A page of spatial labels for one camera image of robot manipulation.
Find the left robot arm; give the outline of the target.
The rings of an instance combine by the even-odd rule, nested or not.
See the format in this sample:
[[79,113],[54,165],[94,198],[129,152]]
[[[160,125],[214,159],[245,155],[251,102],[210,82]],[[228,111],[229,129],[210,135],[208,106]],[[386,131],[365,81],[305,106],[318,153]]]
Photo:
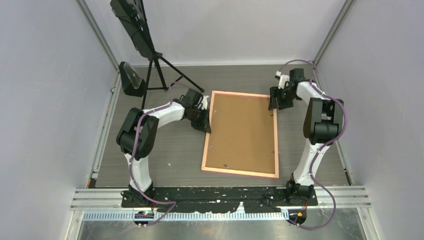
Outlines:
[[150,108],[132,108],[122,124],[116,143],[124,153],[130,172],[129,190],[135,192],[134,200],[141,207],[153,202],[150,191],[153,181],[149,173],[149,155],[154,148],[158,129],[181,120],[190,121],[195,130],[210,134],[207,96],[189,89],[180,98],[164,105]]

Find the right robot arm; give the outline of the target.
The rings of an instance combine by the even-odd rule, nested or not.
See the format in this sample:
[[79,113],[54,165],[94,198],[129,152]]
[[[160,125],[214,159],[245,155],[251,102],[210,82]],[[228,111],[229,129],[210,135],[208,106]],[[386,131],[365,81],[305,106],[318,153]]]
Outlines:
[[307,104],[303,123],[305,147],[283,195],[286,203],[302,205],[313,197],[324,154],[344,129],[343,101],[327,96],[314,81],[305,78],[302,68],[294,68],[289,74],[277,71],[275,78],[278,85],[270,88],[269,110],[291,108],[295,100]]

